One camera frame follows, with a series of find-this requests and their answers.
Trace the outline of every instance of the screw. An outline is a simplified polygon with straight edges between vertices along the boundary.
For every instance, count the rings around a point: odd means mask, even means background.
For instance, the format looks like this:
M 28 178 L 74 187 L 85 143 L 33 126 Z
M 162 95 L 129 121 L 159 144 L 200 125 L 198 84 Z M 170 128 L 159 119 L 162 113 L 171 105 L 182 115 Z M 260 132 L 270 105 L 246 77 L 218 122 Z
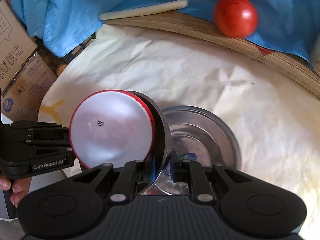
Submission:
M 213 196 L 207 193 L 203 193 L 197 196 L 197 199 L 201 202 L 209 202 L 213 200 Z
M 126 200 L 126 196 L 124 194 L 113 194 L 111 195 L 110 199 L 113 201 L 113 202 L 122 202 L 122 201 L 125 201 Z

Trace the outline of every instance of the yellow marking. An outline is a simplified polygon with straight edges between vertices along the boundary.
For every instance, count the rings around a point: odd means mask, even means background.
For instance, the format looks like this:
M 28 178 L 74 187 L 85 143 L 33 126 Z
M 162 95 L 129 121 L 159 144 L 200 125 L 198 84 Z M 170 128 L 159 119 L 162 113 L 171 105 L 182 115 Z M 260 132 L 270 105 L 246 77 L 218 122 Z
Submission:
M 63 102 L 64 99 L 54 103 L 52 106 L 40 106 L 39 111 L 51 115 L 56 123 L 62 123 L 56 108 L 62 106 Z

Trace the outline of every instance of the red rim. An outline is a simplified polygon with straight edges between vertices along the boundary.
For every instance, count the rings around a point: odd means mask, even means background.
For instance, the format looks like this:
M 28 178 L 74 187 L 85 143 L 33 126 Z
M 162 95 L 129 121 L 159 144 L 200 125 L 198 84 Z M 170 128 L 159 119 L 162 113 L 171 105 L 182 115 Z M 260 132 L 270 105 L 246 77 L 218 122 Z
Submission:
M 72 117 L 71 117 L 71 120 L 70 120 L 70 125 L 69 125 L 69 141 L 70 141 L 70 144 L 71 144 L 71 148 L 72 148 L 72 150 L 73 150 L 73 153 L 74 153 L 74 155 L 78 158 L 79 162 L 80 162 L 84 167 L 86 167 L 87 169 L 90 169 L 90 168 L 81 161 L 81 159 L 78 157 L 76 151 L 75 151 L 74 148 L 73 148 L 73 144 L 72 144 L 72 140 L 71 140 L 71 125 L 72 125 L 72 120 L 73 120 L 73 117 L 74 117 L 76 111 L 78 110 L 78 108 L 81 106 L 81 104 L 82 104 L 84 101 L 86 101 L 87 99 L 89 99 L 90 97 L 92 97 L 92 96 L 94 96 L 94 95 L 96 95 L 96 94 L 100 94 L 100 93 L 103 93 L 103 92 L 119 92 L 119 93 L 122 93 L 122 94 L 126 94 L 126 95 L 130 96 L 131 98 L 135 99 L 135 100 L 143 107 L 143 109 L 146 111 L 146 113 L 147 113 L 147 115 L 148 115 L 148 117 L 149 117 L 150 123 L 151 123 L 151 129 L 152 129 L 152 140 L 151 140 L 151 145 L 150 145 L 150 149 L 149 149 L 149 151 L 148 151 L 147 156 L 149 155 L 150 150 L 151 150 L 151 148 L 152 148 L 152 146 L 153 146 L 153 142 L 154 142 L 154 140 L 155 140 L 155 130 L 156 130 L 155 120 L 154 120 L 154 118 L 153 118 L 153 115 L 152 115 L 149 107 L 146 105 L 145 102 L 143 102 L 143 100 L 142 100 L 141 98 L 139 98 L 138 96 L 134 95 L 133 93 L 130 93 L 130 92 L 125 91 L 125 90 L 106 89 L 106 90 L 101 90 L 101 91 L 95 92 L 95 93 L 87 96 L 85 99 L 83 99 L 83 100 L 81 101 L 81 103 L 76 107 L 76 109 L 74 110 L 74 112 L 73 112 L 73 114 L 72 114 Z

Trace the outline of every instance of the round lid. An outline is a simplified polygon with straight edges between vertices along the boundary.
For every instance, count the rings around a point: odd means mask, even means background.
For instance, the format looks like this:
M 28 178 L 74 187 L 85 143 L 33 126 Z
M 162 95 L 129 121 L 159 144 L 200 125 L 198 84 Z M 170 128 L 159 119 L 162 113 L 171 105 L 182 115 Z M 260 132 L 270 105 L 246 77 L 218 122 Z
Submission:
M 84 99 L 70 122 L 70 142 L 86 168 L 112 163 L 115 168 L 148 155 L 155 122 L 146 104 L 122 90 L 103 90 Z
M 196 160 L 204 167 L 214 163 L 240 167 L 241 156 L 236 137 L 216 115 L 194 106 L 173 106 L 163 110 L 172 138 L 172 150 L 180 160 Z M 189 193 L 188 184 L 173 182 L 170 169 L 156 183 L 164 194 Z

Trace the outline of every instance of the wooden board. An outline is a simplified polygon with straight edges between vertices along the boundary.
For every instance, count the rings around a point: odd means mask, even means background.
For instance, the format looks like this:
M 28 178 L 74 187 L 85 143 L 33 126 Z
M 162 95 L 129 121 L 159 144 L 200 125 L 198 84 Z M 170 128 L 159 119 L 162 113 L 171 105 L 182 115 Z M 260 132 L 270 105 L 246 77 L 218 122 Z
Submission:
M 234 49 L 286 74 L 320 98 L 320 77 L 308 68 L 307 61 L 295 55 L 262 48 L 244 39 L 228 38 L 222 35 L 212 22 L 171 11 L 147 16 L 113 19 L 105 23 L 180 33 Z

